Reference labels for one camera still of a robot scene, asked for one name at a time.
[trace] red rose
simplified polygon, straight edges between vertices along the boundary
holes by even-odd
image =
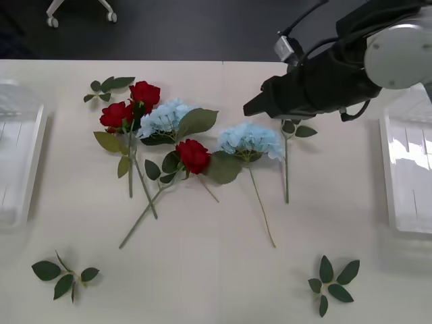
[[[183,164],[192,173],[199,174],[209,166],[211,154],[195,140],[180,142],[175,150],[179,152]]]
[[[134,86],[130,86],[129,89],[130,97],[134,101],[144,103],[145,115],[151,113],[153,106],[161,99],[161,89],[145,81],[137,82]]]
[[[128,125],[132,123],[134,114],[132,113],[133,105],[123,103],[113,103],[108,108],[102,109],[102,117],[100,118],[101,124],[109,127],[108,132],[112,132],[112,128],[121,127],[123,119],[126,118]]]

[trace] white table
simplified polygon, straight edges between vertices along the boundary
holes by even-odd
[[[136,76],[162,88],[162,101],[180,97],[220,110],[216,126],[198,136],[208,147],[220,130],[244,119],[242,106],[279,63],[0,61],[2,78],[31,87],[52,111],[25,233],[0,237],[0,322],[285,324],[429,323],[432,243],[397,238],[388,226],[377,116],[404,92],[385,91],[358,121],[337,113],[306,124],[319,134],[290,145],[290,204],[281,167],[254,167],[277,249],[270,245],[246,172],[223,187],[210,185],[217,204],[190,179],[157,204],[123,250],[118,245],[147,205],[134,176],[118,180],[118,158],[92,132],[102,130],[100,104],[82,97],[95,79]],[[126,99],[127,93],[114,100]],[[277,128],[266,115],[253,120]],[[140,147],[140,158],[161,162],[169,147]],[[93,266],[102,276],[75,305],[55,302],[54,283],[39,281],[31,265],[53,258],[70,267]],[[329,298],[317,314],[307,279],[326,254],[335,271],[360,259],[348,286],[353,304]]]

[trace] green leaf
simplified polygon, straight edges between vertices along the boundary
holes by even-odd
[[[120,143],[119,145],[120,145],[120,152],[123,155],[128,156],[129,155],[129,148],[127,146],[123,145],[122,143]]]
[[[337,283],[333,283],[328,287],[329,293],[340,300],[341,302],[354,302],[349,292],[346,291],[344,287]]]
[[[121,157],[119,166],[117,168],[117,177],[119,179],[123,177],[127,172],[129,171],[129,158],[128,157]]]
[[[147,138],[142,138],[141,143],[147,146],[156,146],[161,144],[175,144],[174,140],[169,136],[172,136],[173,132],[162,132],[160,134],[152,134]]]
[[[91,84],[90,84],[90,87],[92,88],[92,90],[93,91],[95,91],[95,92],[99,92],[99,91],[101,91],[101,83],[99,82],[99,81],[93,81]]]
[[[180,162],[180,154],[177,151],[172,151],[167,154],[162,162],[162,171],[165,173],[173,173],[177,171],[178,163]]]
[[[104,94],[100,94],[99,98],[101,98],[102,100],[108,102],[109,99],[111,99],[111,93],[107,92],[107,93],[104,93]]]
[[[57,255],[57,259],[59,259],[61,265],[63,265],[63,268],[65,268],[65,270],[66,270],[67,272],[71,272],[71,270],[70,270],[68,267],[66,267],[65,263],[63,262],[63,260],[61,260],[61,258],[60,258],[60,256],[59,256],[59,254],[57,253],[57,251],[55,251],[55,254]]]
[[[309,279],[308,283],[314,293],[319,294],[321,292],[321,287],[323,284],[321,283],[320,279]]]
[[[81,272],[81,280],[82,282],[89,282],[93,280],[99,273],[99,270],[96,268],[87,268],[83,272]]]
[[[168,184],[170,183],[174,177],[176,176],[177,173],[171,173],[169,175],[165,175],[163,177],[161,177],[159,180],[163,183],[163,184]]]
[[[120,142],[113,134],[106,132],[93,132],[93,134],[105,150],[111,153],[120,152]]]
[[[111,89],[121,89],[127,87],[129,84],[133,83],[135,81],[135,77],[129,77],[129,78],[115,78],[111,81]]]
[[[72,284],[72,295],[71,295],[71,298],[72,298],[72,304],[73,304],[74,300],[75,300],[75,281]]]
[[[147,173],[147,177],[150,180],[157,180],[157,178],[159,178],[161,176],[161,170],[159,169],[159,167],[156,165],[155,162],[152,162],[150,160],[146,160],[144,162],[144,167],[146,169],[146,173]]]
[[[61,269],[55,263],[49,261],[41,261],[32,265],[33,272],[42,281],[49,281],[57,278]]]
[[[189,111],[179,123],[178,138],[206,132],[215,125],[218,111],[197,108]]]
[[[70,273],[60,278],[54,287],[54,300],[59,299],[69,291],[74,283],[74,276]]]
[[[321,301],[319,303],[319,316],[324,317],[328,308],[329,308],[329,301],[327,297],[321,295]]]
[[[109,77],[108,79],[106,79],[104,82],[102,82],[101,90],[102,90],[103,92],[108,92],[108,91],[110,91],[110,90],[111,90],[111,83],[113,82],[113,80],[114,80],[114,77],[111,76],[111,77]]]
[[[292,121],[286,120],[286,121],[283,122],[282,130],[285,133],[292,134],[292,133],[294,133],[296,131],[296,126],[294,126],[294,124],[292,123]]]
[[[317,133],[316,130],[304,125],[298,126],[296,130],[296,136],[303,137],[303,138],[314,136],[316,133]]]
[[[351,261],[337,277],[336,281],[341,285],[348,285],[357,276],[359,268],[360,260]]]
[[[210,165],[204,173],[218,184],[228,184],[237,178],[240,171],[242,166],[237,158],[226,152],[217,151],[211,155]]]
[[[84,102],[86,103],[86,102],[92,100],[94,97],[95,97],[94,94],[88,94],[84,97]]]
[[[333,280],[333,267],[329,259],[324,255],[321,259],[321,266],[319,267],[319,277],[324,284],[328,284]]]

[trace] blue hydrangea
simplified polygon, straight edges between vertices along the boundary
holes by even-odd
[[[284,147],[278,132],[246,121],[223,131],[217,140],[222,150],[267,153],[270,159],[282,160]]]
[[[142,116],[141,128],[138,130],[137,137],[148,138],[155,132],[175,132],[185,114],[196,108],[187,106],[181,99],[168,101],[158,106],[150,114]]]

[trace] green stem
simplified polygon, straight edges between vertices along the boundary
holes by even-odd
[[[132,234],[135,232],[136,228],[138,227],[138,224],[142,221],[142,219],[146,215],[146,212],[150,209],[150,207],[156,201],[157,197],[159,197],[159,195],[162,193],[162,191],[164,191],[165,189],[168,189],[173,184],[174,184],[174,179],[171,181],[171,183],[168,186],[165,186],[165,187],[162,187],[162,188],[159,189],[159,191],[153,197],[151,203],[147,205],[146,209],[142,212],[142,214],[140,215],[140,217],[135,222],[134,226],[132,226],[132,229],[129,231],[128,235],[124,238],[123,242],[120,244],[120,246],[119,246],[120,250],[126,245],[126,243],[128,243],[128,240],[130,239],[130,237],[132,236]]]
[[[250,167],[249,167],[249,173],[250,173],[250,177],[252,178],[252,182],[253,182],[254,187],[255,187],[256,195],[258,196],[259,204],[261,205],[261,209],[263,210],[265,226],[267,227],[267,233],[269,233],[269,237],[270,237],[270,240],[271,240],[273,247],[276,248],[275,241],[273,241],[273,238],[271,237],[271,233],[270,233],[270,229],[269,229],[269,222],[267,221],[267,216],[265,215],[264,206],[263,206],[263,203],[261,202],[261,198],[259,197],[257,184],[255,184],[254,175],[252,174],[252,170],[250,169]]]
[[[148,200],[148,202],[150,204],[150,208],[151,208],[151,210],[153,212],[153,215],[155,216],[155,219],[157,219],[156,209],[155,209],[155,206],[153,205],[153,202],[152,202],[152,199],[150,197],[149,190],[147,189],[146,183],[144,182],[144,177],[142,176],[142,173],[141,173],[141,170],[140,170],[140,166],[138,165],[138,161],[136,160],[136,155],[134,155],[133,159],[134,159],[136,171],[138,172],[138,176],[140,177],[140,180],[141,180],[142,187],[144,188],[144,191],[145,191],[146,196],[147,196],[147,200]]]
[[[203,179],[201,179],[201,177],[197,174],[196,175],[197,176],[197,178],[200,180],[200,182],[201,182],[201,184],[204,186],[204,188],[206,188],[206,190],[209,192],[209,194],[211,194],[211,196],[217,201],[217,202],[219,202],[218,200],[217,200],[217,198],[216,198],[216,196],[210,191],[210,189],[208,189],[207,188],[207,186],[205,185],[205,183],[204,183],[204,180]]]
[[[123,127],[123,133],[128,138],[128,133],[126,132],[126,128]],[[132,155],[132,127],[129,132],[129,138],[128,138],[128,158],[129,158],[129,170],[128,170],[128,179],[129,179],[129,198],[132,198],[132,159],[130,158]]]
[[[290,195],[288,191],[288,141],[285,141],[285,201],[290,203]]]

